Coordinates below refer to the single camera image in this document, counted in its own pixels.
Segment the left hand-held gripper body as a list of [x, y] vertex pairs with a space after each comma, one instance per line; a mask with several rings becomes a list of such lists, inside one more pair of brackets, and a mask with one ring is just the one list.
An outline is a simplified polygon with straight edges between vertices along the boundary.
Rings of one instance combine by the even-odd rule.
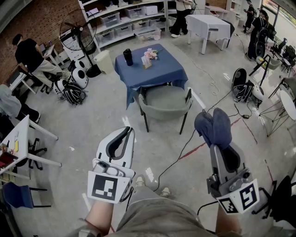
[[93, 159], [93, 170], [88, 172], [87, 196], [94, 200], [118, 204], [127, 200], [133, 191], [135, 176], [132, 169], [101, 159]]

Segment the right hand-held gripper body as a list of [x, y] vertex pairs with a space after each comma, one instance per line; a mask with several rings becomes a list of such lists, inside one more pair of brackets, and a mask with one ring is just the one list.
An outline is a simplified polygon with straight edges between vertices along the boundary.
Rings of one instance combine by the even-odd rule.
[[257, 179], [245, 168], [225, 183], [211, 176], [207, 179], [208, 193], [215, 198], [227, 215], [244, 214], [259, 202]]

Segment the dark blue wiping cloth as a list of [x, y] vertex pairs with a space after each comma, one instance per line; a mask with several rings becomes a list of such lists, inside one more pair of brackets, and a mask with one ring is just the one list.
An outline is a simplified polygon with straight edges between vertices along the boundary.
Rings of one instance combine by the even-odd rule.
[[230, 119], [220, 108], [215, 108], [213, 115], [205, 110], [200, 112], [195, 118], [194, 127], [209, 148], [213, 144], [224, 150], [232, 141]]

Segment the person's right forearm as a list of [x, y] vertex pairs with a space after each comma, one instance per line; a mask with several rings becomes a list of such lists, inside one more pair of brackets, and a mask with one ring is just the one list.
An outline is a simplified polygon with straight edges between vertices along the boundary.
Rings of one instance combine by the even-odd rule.
[[239, 220], [236, 216], [227, 215], [221, 205], [219, 205], [215, 232], [218, 236], [222, 236], [231, 231], [237, 234], [241, 234], [241, 226]]

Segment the person's left forearm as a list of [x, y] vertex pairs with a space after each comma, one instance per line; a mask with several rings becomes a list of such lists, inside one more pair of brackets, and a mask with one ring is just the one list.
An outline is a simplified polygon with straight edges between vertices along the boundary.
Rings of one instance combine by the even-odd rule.
[[85, 218], [85, 221], [95, 227], [102, 237], [108, 235], [111, 228], [113, 208], [113, 203], [96, 200]]

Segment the black swivel chair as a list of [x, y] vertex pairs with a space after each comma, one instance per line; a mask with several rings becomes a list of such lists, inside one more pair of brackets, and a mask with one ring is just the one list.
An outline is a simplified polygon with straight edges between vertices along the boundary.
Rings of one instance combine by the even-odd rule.
[[267, 202], [257, 211], [253, 210], [252, 214], [256, 215], [267, 208], [263, 219], [270, 216], [274, 221], [286, 221], [296, 229], [296, 194], [292, 194], [292, 188], [296, 186], [296, 182], [292, 183], [290, 176], [287, 175], [280, 184], [273, 181], [272, 185], [272, 194], [269, 194], [263, 187], [259, 187], [259, 191], [263, 191], [266, 195]]

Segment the black office chair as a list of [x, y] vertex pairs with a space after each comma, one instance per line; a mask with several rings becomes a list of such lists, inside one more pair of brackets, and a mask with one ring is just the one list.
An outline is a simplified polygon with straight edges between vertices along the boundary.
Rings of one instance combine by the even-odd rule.
[[287, 69], [287, 72], [290, 72], [293, 66], [296, 65], [296, 50], [292, 45], [286, 46], [285, 51], [282, 54], [282, 63]]
[[[47, 148], [40, 148], [40, 149], [37, 149], [36, 148], [36, 146], [39, 143], [39, 141], [40, 141], [39, 138], [35, 138], [33, 144], [31, 144], [30, 141], [28, 142], [28, 151], [29, 151], [30, 154], [37, 155], [40, 152], [43, 152], [43, 151], [46, 152], [47, 151]], [[28, 166], [29, 166], [30, 169], [33, 169], [32, 163], [35, 164], [35, 166], [36, 166], [36, 168], [38, 170], [43, 170], [42, 165], [38, 165], [37, 161], [32, 160], [32, 159], [29, 159], [29, 165]]]

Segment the blue chair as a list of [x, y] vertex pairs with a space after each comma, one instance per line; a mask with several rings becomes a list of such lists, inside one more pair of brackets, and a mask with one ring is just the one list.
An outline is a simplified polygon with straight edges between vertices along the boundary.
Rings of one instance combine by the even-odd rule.
[[28, 185], [17, 186], [12, 182], [8, 182], [2, 187], [4, 201], [14, 208], [26, 207], [33, 209], [51, 207], [51, 205], [35, 205], [31, 194], [32, 191], [47, 191], [47, 189], [33, 188]]

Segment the person's grey shorts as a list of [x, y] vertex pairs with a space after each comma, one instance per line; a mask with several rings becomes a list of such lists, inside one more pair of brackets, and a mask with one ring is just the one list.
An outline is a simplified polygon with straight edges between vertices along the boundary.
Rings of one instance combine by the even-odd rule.
[[[130, 204], [133, 204], [138, 201], [142, 200], [148, 200], [148, 199], [156, 199], [156, 198], [162, 198], [160, 195], [158, 195], [156, 192], [152, 191], [147, 186], [144, 187], [136, 187], [133, 191], [133, 194], [130, 199]], [[173, 199], [173, 195], [171, 194], [168, 199]]]

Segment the person's khaki shirt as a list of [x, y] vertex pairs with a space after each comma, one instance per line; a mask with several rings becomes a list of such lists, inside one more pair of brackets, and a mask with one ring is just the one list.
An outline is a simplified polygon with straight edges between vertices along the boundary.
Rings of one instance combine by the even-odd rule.
[[207, 231], [189, 207], [155, 198], [131, 204], [117, 230], [105, 237], [242, 237], [236, 231]]

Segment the large white pod case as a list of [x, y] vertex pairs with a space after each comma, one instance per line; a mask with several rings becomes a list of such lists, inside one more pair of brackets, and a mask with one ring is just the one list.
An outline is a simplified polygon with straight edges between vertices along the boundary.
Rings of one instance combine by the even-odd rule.
[[75, 68], [72, 71], [72, 78], [82, 89], [88, 85], [88, 77], [83, 69]]

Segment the round white table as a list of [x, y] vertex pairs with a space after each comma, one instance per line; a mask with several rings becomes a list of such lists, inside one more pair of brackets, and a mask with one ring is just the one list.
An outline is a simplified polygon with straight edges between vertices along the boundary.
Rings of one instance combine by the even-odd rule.
[[270, 137], [289, 118], [296, 121], [296, 106], [291, 96], [284, 90], [280, 91], [279, 101], [259, 114], [259, 117], [271, 121], [271, 128], [268, 129], [266, 123], [264, 128], [266, 136]]

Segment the black pod case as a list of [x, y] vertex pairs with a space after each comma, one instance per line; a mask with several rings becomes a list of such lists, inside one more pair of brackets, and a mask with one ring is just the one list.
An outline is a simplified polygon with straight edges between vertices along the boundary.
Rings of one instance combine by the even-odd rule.
[[247, 72], [244, 68], [238, 68], [232, 79], [232, 89], [244, 86], [247, 81]]

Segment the white desk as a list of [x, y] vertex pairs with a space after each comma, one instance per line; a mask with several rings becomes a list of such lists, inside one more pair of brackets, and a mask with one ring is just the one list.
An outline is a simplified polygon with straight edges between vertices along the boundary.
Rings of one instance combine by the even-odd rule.
[[14, 129], [2, 141], [2, 143], [5, 145], [7, 145], [8, 141], [9, 141], [10, 143], [9, 143], [8, 147], [10, 149], [13, 149], [14, 145], [15, 145], [15, 141], [16, 141], [15, 138], [17, 138], [18, 151], [16, 152], [16, 156], [18, 157], [18, 159], [13, 161], [9, 165], [7, 165], [5, 168], [0, 168], [0, 175], [2, 175], [3, 173], [7, 173], [7, 174], [13, 175], [15, 177], [30, 180], [31, 179], [30, 176], [20, 175], [20, 174], [9, 171], [10, 168], [15, 167], [16, 164], [18, 164], [19, 162], [23, 161], [26, 158], [40, 162], [40, 163], [62, 167], [62, 164], [60, 162], [55, 162], [55, 161], [45, 159], [45, 158], [42, 158], [37, 155], [33, 155], [33, 154], [29, 153], [29, 151], [28, 151], [28, 131], [29, 131], [30, 126], [32, 128], [35, 128], [36, 130], [42, 132], [43, 134], [46, 134], [48, 136], [51, 136], [55, 140], [58, 140], [58, 136], [49, 132], [48, 130], [44, 129], [43, 127], [39, 126], [35, 122], [31, 121], [29, 119], [29, 115], [27, 115], [24, 119], [22, 119], [14, 127]]

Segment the white trash bin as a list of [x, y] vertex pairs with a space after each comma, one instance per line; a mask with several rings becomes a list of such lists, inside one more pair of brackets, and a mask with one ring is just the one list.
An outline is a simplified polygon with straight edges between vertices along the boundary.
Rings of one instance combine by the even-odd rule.
[[114, 71], [113, 63], [110, 57], [109, 50], [104, 50], [94, 57], [98, 68], [105, 74], [110, 74]]

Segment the table with blue tablecloth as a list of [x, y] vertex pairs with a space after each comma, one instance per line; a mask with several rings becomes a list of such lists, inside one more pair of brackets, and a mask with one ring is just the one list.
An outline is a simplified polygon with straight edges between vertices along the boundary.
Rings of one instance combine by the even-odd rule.
[[[152, 66], [143, 68], [141, 57], [148, 48], [157, 50], [157, 60], [152, 60]], [[183, 66], [161, 45], [153, 44], [131, 52], [133, 65], [128, 66], [123, 55], [115, 59], [115, 72], [126, 85], [126, 106], [134, 102], [136, 92], [141, 87], [152, 87], [171, 82], [173, 86], [185, 88], [188, 81]]]

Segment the wooden card holder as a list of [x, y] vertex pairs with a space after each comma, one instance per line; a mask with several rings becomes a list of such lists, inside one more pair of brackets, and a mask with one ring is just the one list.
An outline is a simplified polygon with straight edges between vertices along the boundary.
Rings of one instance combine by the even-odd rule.
[[142, 60], [142, 66], [144, 69], [148, 69], [149, 67], [152, 66], [152, 62], [148, 57], [143, 56], [141, 57], [141, 60]]

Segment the black tumbler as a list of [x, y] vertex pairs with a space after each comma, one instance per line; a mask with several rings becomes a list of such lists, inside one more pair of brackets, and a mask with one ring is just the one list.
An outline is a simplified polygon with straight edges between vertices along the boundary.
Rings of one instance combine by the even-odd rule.
[[128, 66], [132, 66], [133, 65], [133, 59], [132, 59], [132, 53], [130, 49], [126, 49], [123, 52], [123, 56], [125, 58], [125, 61], [127, 63]]

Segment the red box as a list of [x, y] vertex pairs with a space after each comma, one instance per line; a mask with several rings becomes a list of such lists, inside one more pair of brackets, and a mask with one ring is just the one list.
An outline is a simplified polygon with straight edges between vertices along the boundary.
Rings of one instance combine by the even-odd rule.
[[8, 152], [0, 154], [0, 168], [6, 168], [8, 165], [18, 160], [18, 157]]

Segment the pink flower bouquet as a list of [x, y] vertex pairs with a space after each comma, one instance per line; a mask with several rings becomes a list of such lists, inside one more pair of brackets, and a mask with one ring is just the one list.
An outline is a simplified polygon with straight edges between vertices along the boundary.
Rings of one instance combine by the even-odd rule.
[[163, 49], [160, 49], [160, 50], [153, 50], [152, 48], [148, 48], [146, 50], [146, 52], [144, 52], [144, 56], [149, 59], [149, 60], [152, 60], [152, 59], [155, 59], [157, 60], [158, 59], [158, 54], [162, 51]]

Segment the small white side table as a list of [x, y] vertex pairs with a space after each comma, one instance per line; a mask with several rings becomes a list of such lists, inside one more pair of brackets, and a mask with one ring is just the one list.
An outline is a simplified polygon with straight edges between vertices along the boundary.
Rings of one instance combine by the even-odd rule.
[[59, 56], [57, 50], [55, 49], [55, 45], [51, 45], [48, 49], [45, 49], [44, 45], [40, 46], [40, 49], [43, 49], [42, 54], [44, 58], [50, 61], [53, 65], [60, 67], [60, 65], [64, 65], [63, 59]]

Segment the black standing fan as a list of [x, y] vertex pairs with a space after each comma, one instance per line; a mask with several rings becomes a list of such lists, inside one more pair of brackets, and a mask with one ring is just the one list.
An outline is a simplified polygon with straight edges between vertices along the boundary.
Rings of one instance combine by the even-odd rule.
[[60, 25], [60, 40], [62, 45], [71, 51], [81, 50], [90, 63], [90, 68], [86, 71], [89, 78], [94, 78], [101, 74], [96, 64], [90, 59], [87, 48], [94, 43], [95, 33], [92, 31], [90, 21], [84, 9], [71, 11]]

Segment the row of clear storage boxes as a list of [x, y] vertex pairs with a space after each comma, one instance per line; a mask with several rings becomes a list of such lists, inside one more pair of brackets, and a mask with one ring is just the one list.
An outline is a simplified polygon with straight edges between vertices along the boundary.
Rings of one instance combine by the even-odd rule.
[[[156, 5], [158, 13], [147, 16], [144, 13], [144, 6]], [[118, 6], [107, 11], [95, 14], [94, 19], [98, 25], [93, 27], [96, 37], [96, 44], [103, 48], [115, 42], [133, 37], [135, 31], [150, 26], [157, 26], [159, 29], [166, 28], [166, 15], [163, 1], [151, 1], [148, 3], [130, 4]]]

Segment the table with white tablecloth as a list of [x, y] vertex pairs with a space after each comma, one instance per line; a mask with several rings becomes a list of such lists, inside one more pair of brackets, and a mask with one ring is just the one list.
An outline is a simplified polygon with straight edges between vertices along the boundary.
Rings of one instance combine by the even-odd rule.
[[212, 15], [187, 15], [188, 44], [191, 44], [192, 35], [203, 39], [201, 53], [204, 55], [210, 34], [216, 32], [216, 41], [220, 50], [223, 50], [226, 40], [230, 36], [230, 24]]

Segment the white shelving unit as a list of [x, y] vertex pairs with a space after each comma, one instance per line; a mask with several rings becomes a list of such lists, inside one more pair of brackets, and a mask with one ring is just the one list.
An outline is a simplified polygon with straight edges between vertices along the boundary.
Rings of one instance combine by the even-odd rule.
[[[163, 1], [165, 3], [164, 9], [165, 9], [165, 15], [166, 15], [166, 28], [161, 29], [162, 31], [168, 31], [169, 23], [168, 23], [168, 16], [169, 16], [169, 10], [168, 10], [168, 2], [171, 0], [116, 0], [118, 4], [114, 4], [112, 1], [110, 1], [109, 6], [104, 6], [102, 0], [78, 0], [78, 4], [81, 9], [84, 9], [87, 15], [87, 19], [90, 21], [92, 26], [93, 33], [93, 27], [96, 27], [98, 25], [97, 21], [94, 19], [91, 19], [91, 17], [94, 17], [95, 14], [107, 11], [113, 8], [117, 8], [118, 6], [126, 6], [126, 5], [134, 5], [138, 3], [148, 3], [151, 1]], [[94, 43], [99, 51], [102, 51], [103, 48], [99, 48], [99, 46], [96, 44], [96, 37], [94, 37]]]

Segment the white box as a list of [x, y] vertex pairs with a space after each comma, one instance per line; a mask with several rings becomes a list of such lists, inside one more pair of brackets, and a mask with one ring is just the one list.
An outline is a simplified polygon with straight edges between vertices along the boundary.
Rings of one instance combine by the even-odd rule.
[[143, 7], [144, 13], [147, 16], [156, 15], [158, 13], [158, 7], [156, 5], [147, 5]]

